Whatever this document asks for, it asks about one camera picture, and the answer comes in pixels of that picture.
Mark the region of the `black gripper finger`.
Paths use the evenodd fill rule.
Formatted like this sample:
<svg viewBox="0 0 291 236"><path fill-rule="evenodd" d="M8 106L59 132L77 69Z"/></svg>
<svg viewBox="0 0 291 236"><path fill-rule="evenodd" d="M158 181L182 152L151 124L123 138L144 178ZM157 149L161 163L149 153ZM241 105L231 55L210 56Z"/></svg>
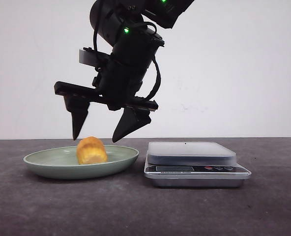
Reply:
<svg viewBox="0 0 291 236"><path fill-rule="evenodd" d="M71 95L64 96L65 106L72 117L72 137L76 140L88 115L90 102Z"/></svg>
<svg viewBox="0 0 291 236"><path fill-rule="evenodd" d="M115 143L128 134L151 123L149 114L150 110L124 108L123 114L113 133L112 141Z"/></svg>

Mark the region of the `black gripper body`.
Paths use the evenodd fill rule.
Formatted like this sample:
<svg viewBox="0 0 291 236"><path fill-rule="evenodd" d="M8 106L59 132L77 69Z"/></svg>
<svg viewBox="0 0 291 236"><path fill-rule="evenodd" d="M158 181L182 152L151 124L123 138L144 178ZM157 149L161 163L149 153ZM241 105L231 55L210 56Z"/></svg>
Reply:
<svg viewBox="0 0 291 236"><path fill-rule="evenodd" d="M157 49L163 45L158 34L122 35L110 55L96 51L99 64L95 67L98 74L92 82L93 88L58 81L54 85L55 94L106 104L112 111L120 108L155 111L158 109L155 101L135 94Z"/></svg>

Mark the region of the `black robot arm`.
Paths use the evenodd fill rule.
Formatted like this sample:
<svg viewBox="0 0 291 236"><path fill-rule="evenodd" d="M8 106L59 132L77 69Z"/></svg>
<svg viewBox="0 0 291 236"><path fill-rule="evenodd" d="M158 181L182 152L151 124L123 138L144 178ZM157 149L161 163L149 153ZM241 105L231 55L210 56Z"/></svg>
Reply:
<svg viewBox="0 0 291 236"><path fill-rule="evenodd" d="M100 52L96 45L79 51L79 62L97 72L90 88L66 82L54 85L55 94L63 96L71 113L73 139L78 138L92 102L105 104L111 111L123 110L113 142L151 122L150 112L158 109L153 98L161 75L156 75L147 96L136 93L149 65L156 63L158 48L164 46L157 27L172 28L190 5L189 0L98 0L93 4L89 15L93 35L106 40L112 52Z"/></svg>

